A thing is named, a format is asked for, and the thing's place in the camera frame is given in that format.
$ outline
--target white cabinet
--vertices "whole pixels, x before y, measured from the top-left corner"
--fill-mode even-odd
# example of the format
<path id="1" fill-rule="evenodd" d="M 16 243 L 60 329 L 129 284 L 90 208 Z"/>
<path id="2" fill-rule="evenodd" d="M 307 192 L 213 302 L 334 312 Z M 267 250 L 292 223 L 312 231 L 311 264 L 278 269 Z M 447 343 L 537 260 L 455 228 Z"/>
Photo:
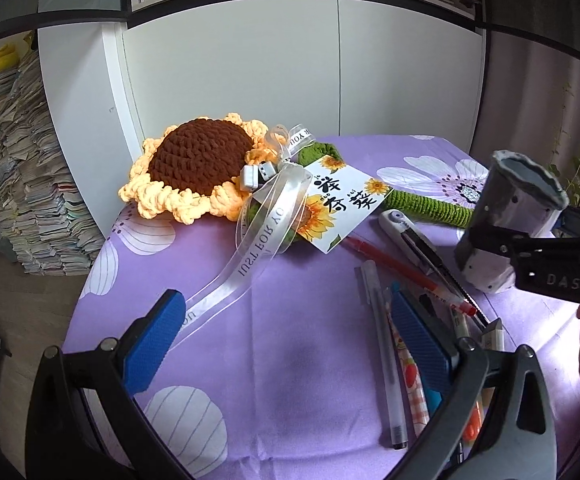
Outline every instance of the white cabinet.
<path id="1" fill-rule="evenodd" d="M 420 134 L 470 149 L 482 37 L 420 12 L 339 0 L 342 136 Z"/>
<path id="2" fill-rule="evenodd" d="M 196 7 L 127 30 L 124 48 L 145 137 L 228 112 L 339 133 L 337 0 Z"/>

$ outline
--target gray cup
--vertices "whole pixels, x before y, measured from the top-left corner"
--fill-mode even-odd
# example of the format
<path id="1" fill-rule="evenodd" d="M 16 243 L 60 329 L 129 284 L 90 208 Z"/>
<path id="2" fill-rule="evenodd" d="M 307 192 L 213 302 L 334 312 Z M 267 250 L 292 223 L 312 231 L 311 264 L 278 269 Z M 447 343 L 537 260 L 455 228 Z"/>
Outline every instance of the gray cup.
<path id="1" fill-rule="evenodd" d="M 466 280 L 483 292 L 510 288 L 515 271 L 508 258 L 475 249 L 468 239 L 470 228 L 485 222 L 542 238 L 568 206 L 561 184 L 525 155 L 500 150 L 492 154 L 492 161 L 470 225 L 454 250 Z"/>

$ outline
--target wooden floor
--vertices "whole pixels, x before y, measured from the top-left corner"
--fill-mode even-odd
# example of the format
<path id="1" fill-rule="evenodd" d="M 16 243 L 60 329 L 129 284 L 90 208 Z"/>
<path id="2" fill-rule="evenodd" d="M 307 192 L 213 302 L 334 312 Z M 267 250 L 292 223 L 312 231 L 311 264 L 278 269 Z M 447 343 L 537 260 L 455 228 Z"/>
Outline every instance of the wooden floor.
<path id="1" fill-rule="evenodd" d="M 0 446 L 24 472 L 26 416 L 44 348 L 61 345 L 86 276 L 30 276 L 0 254 Z"/>

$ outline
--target white pen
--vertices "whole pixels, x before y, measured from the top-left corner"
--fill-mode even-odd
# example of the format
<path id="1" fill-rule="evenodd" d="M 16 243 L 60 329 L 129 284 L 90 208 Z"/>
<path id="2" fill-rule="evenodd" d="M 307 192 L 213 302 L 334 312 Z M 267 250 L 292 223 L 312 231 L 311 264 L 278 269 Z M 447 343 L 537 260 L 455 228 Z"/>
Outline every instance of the white pen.
<path id="1" fill-rule="evenodd" d="M 497 350 L 499 352 L 505 351 L 506 347 L 503 343 L 503 323 L 501 318 L 497 317 L 491 322 L 481 336 L 481 346 L 486 350 Z M 481 397 L 483 397 L 483 407 L 488 408 L 492 402 L 494 388 L 485 388 Z"/>
<path id="2" fill-rule="evenodd" d="M 374 311 L 379 354 L 384 372 L 385 398 L 388 403 L 388 419 L 390 420 L 390 439 L 394 449 L 408 447 L 406 432 L 406 415 L 401 397 L 401 384 L 397 371 L 397 361 L 392 346 L 392 335 L 388 325 L 387 313 L 384 309 L 384 295 L 376 272 L 376 264 L 368 260 L 361 265 L 361 275 L 366 286 L 366 298 Z"/>

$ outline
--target table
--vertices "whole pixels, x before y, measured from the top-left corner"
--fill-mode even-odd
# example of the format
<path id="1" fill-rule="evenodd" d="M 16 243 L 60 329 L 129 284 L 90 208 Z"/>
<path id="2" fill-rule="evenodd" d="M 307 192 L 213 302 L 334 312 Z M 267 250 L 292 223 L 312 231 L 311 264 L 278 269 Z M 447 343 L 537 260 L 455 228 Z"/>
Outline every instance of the table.
<path id="1" fill-rule="evenodd" d="M 431 136 L 363 136 L 333 142 L 344 160 L 401 189 L 476 202 L 486 170 Z M 370 216 L 356 233 L 403 259 Z M 461 231 L 421 224 L 456 271 Z M 235 225 L 204 216 L 191 226 L 119 216 L 84 286 L 64 351 L 121 336 L 166 288 L 200 290 L 234 251 Z M 252 289 L 164 360 L 136 396 L 162 439 L 197 478 L 381 479 L 403 451 L 388 449 L 387 409 L 371 309 L 355 273 L 363 259 L 342 246 L 322 254 L 307 242 L 274 258 Z M 384 276 L 385 285 L 389 277 Z M 576 306 L 528 292 L 467 290 L 490 319 L 501 317 L 506 350 L 538 353 L 558 432 L 560 462 L 580 434 Z M 102 419 L 113 456 L 127 459 Z"/>

